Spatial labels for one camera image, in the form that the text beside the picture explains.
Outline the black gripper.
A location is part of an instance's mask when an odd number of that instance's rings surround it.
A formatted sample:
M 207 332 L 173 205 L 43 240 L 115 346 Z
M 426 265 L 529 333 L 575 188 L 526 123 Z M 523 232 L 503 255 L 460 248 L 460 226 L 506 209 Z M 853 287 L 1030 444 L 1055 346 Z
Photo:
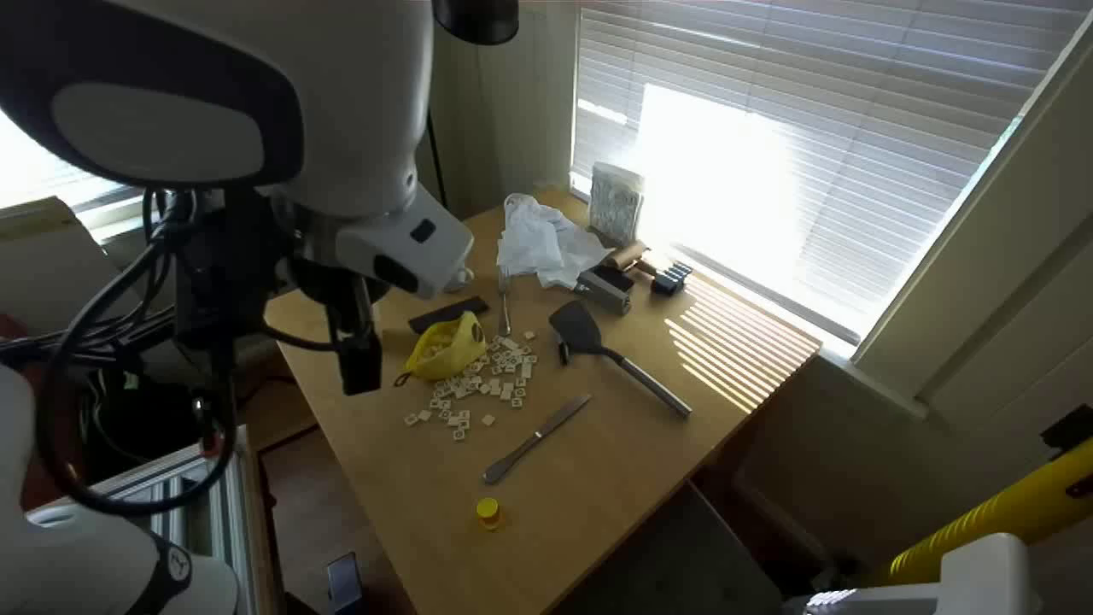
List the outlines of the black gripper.
M 325 308 L 328 339 L 339 354 L 341 394 L 360 395 L 383 387 L 383 346 L 372 321 L 369 282 L 341 265 L 292 262 L 295 282 Z

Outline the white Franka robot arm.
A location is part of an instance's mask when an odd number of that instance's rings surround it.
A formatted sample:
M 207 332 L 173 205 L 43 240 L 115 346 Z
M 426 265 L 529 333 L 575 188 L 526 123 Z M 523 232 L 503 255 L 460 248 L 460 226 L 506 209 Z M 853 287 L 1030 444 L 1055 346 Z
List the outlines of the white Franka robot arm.
M 5 114 L 48 152 L 162 209 L 48 346 L 5 353 L 5 615 L 233 615 L 240 579 L 143 524 L 54 440 L 72 371 L 143 319 L 115 308 L 167 265 L 173 339 L 207 354 L 207 476 L 240 452 L 237 340 L 288 281 L 328 312 L 344 394 L 383 387 L 372 302 L 467 275 L 471 232 L 417 173 L 434 29 L 514 29 L 466 0 L 5 0 Z

